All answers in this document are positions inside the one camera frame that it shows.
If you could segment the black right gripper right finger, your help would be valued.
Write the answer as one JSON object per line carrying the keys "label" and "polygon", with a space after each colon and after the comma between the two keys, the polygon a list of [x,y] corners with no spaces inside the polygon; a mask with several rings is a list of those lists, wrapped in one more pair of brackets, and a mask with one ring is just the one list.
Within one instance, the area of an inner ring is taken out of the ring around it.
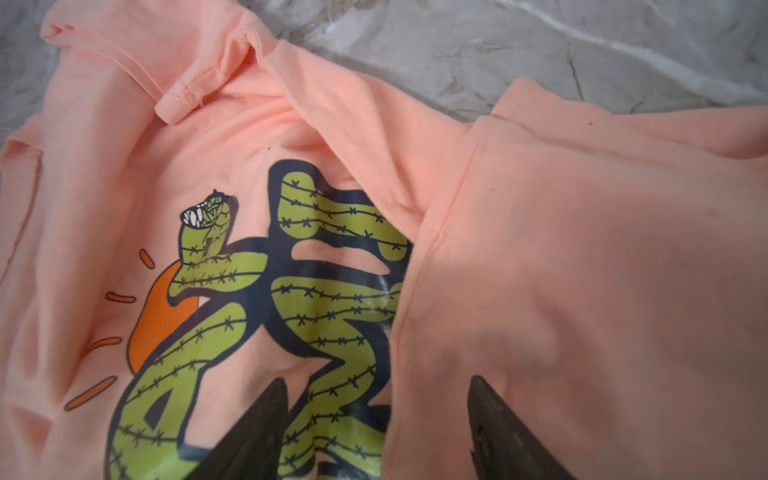
{"label": "black right gripper right finger", "polygon": [[574,480],[480,375],[471,379],[467,406],[478,478]]}

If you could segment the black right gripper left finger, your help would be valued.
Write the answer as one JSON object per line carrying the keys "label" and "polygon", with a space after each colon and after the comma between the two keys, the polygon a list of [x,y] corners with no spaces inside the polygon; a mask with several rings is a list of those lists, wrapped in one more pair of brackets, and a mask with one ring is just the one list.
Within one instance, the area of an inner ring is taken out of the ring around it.
{"label": "black right gripper left finger", "polygon": [[276,479],[288,424],[287,386],[277,378],[186,479]]}

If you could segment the peach graphic t-shirt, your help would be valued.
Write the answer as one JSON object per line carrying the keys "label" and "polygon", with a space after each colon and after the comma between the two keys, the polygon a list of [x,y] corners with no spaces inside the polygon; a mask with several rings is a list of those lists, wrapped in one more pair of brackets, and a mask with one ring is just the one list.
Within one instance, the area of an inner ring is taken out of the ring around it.
{"label": "peach graphic t-shirt", "polygon": [[459,122],[236,1],[58,1],[1,152],[1,475],[480,479],[482,376],[574,479],[767,475],[767,110],[537,83]]}

